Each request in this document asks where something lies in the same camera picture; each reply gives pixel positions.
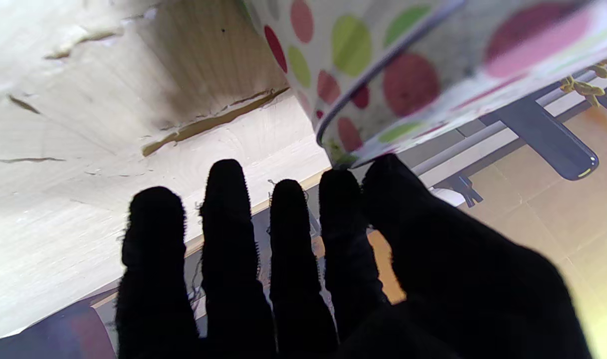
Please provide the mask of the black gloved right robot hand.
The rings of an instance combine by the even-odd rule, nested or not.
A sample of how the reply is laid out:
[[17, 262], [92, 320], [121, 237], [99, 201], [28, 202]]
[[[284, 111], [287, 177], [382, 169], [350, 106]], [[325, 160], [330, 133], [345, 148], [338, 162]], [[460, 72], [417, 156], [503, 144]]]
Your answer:
[[260, 282], [248, 189], [210, 167], [200, 208], [207, 329], [185, 282], [185, 210], [137, 193], [123, 238], [119, 359], [590, 359], [556, 266], [441, 200], [393, 154], [362, 182], [323, 173], [324, 272], [299, 182], [273, 188], [270, 288]]

